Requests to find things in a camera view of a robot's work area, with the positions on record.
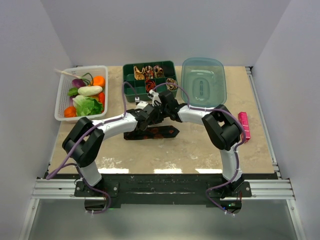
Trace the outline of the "black orange floral tie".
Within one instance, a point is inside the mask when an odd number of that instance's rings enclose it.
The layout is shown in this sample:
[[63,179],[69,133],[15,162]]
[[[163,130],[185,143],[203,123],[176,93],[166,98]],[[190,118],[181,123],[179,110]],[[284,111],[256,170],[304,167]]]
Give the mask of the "black orange floral tie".
[[123,138],[127,141],[147,139],[170,139],[175,138],[180,131],[172,125],[147,127],[145,130],[135,129],[125,132]]

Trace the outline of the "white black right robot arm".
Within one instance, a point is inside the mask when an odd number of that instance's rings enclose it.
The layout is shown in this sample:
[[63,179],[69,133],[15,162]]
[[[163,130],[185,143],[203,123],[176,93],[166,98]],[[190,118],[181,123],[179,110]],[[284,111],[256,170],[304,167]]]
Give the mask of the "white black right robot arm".
[[243,144],[241,134],[244,133],[240,122],[223,104],[214,108],[195,107],[178,103],[169,90],[152,94],[152,104],[162,106],[162,112],[173,121],[204,126],[210,141],[219,149],[222,162],[223,183],[210,189],[222,188],[227,196],[235,196],[244,181],[238,153],[239,146]]

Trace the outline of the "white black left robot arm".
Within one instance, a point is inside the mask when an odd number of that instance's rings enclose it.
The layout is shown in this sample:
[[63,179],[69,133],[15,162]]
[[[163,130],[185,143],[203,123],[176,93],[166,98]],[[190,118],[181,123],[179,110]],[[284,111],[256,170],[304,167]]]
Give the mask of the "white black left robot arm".
[[163,107],[141,103],[135,109],[97,122],[82,117],[68,134],[62,148],[73,158],[80,174],[86,180],[86,191],[99,196],[104,190],[96,158],[102,142],[108,138],[123,134],[126,140],[144,140],[152,134],[147,127],[162,122]]

